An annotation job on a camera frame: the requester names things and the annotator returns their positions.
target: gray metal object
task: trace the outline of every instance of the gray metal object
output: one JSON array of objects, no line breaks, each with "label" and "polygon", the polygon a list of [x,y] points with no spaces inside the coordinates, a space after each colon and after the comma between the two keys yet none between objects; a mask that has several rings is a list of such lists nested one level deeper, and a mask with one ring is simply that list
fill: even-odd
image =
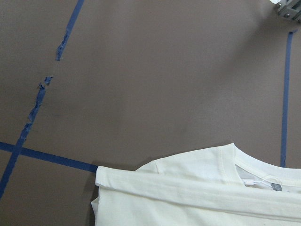
[{"label": "gray metal object", "polygon": [[276,7],[279,16],[301,24],[301,0],[281,0]]}]

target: brown surface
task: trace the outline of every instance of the brown surface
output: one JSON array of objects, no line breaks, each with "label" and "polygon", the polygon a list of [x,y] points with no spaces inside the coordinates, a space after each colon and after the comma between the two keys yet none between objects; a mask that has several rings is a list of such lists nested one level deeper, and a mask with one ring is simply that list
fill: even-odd
[{"label": "brown surface", "polygon": [[[0,1],[0,141],[15,144],[76,4]],[[124,170],[231,142],[280,165],[287,33],[267,0],[86,1],[25,147]],[[301,168],[301,33],[287,167]],[[9,154],[0,151],[0,173]],[[12,226],[92,226],[95,174],[21,156],[0,202]]]}]

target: white t-shirt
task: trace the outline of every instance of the white t-shirt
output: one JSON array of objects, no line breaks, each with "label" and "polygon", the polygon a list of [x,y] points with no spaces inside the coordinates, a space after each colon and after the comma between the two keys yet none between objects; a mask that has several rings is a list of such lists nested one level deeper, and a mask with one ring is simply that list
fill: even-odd
[{"label": "white t-shirt", "polygon": [[96,226],[301,226],[301,169],[262,162],[234,143],[136,171],[99,166],[95,183]]}]

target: clothing tag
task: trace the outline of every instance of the clothing tag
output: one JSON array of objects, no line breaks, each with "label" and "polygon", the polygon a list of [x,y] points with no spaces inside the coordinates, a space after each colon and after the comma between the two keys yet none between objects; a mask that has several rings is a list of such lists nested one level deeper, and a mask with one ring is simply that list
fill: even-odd
[{"label": "clothing tag", "polygon": [[252,179],[243,179],[245,185],[254,185],[254,180]]},{"label": "clothing tag", "polygon": [[275,191],[280,191],[280,192],[282,191],[282,187],[279,184],[272,183],[271,186],[273,187],[273,190],[275,190]]}]

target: white fabric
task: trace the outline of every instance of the white fabric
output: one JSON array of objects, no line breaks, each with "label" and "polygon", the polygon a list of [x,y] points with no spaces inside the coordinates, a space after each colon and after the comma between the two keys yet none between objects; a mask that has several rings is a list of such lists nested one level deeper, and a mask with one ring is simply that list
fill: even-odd
[{"label": "white fabric", "polygon": [[[258,178],[283,191],[242,180]],[[136,171],[99,166],[95,183],[96,226],[301,226],[301,169],[262,162],[234,143],[157,159]]]}]

